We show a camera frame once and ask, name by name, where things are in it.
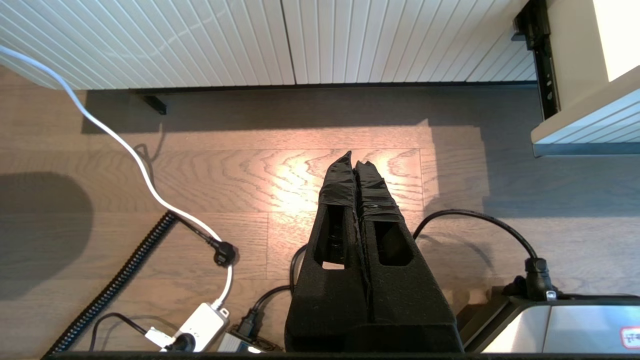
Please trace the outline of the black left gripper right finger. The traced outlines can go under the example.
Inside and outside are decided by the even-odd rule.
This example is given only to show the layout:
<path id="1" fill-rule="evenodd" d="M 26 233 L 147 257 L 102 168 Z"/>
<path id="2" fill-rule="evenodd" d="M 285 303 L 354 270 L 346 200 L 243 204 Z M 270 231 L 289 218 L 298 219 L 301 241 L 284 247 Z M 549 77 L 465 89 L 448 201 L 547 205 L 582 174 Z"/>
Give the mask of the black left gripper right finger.
<path id="1" fill-rule="evenodd" d="M 366 269 L 364 351 L 461 351 L 457 321 L 372 162 L 358 162 L 358 217 Z"/>

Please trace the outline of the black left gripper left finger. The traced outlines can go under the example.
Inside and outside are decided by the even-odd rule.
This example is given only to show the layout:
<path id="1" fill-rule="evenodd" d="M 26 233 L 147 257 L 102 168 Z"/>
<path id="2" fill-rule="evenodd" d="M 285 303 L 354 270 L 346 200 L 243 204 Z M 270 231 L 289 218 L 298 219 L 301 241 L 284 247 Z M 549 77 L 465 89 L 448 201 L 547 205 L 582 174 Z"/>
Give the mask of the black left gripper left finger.
<path id="1" fill-rule="evenodd" d="M 367 319 L 352 153 L 327 168 L 285 322 L 288 351 L 343 351 Z"/>

